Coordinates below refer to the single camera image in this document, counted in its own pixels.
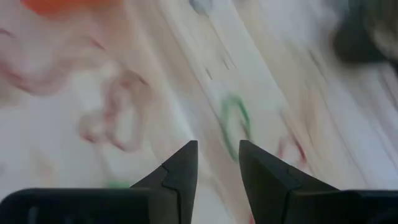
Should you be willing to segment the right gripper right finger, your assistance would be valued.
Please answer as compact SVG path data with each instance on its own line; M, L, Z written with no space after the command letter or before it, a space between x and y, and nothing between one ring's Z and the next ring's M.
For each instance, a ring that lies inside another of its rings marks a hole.
M315 195L338 191L248 140L239 143L239 166L256 223L318 223Z

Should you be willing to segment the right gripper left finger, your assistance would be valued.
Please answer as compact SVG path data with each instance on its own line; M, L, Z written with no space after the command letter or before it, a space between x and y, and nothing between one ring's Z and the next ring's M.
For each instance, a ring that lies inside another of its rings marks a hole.
M177 194L178 222L191 224L197 178L198 141L192 140L131 188L171 190Z

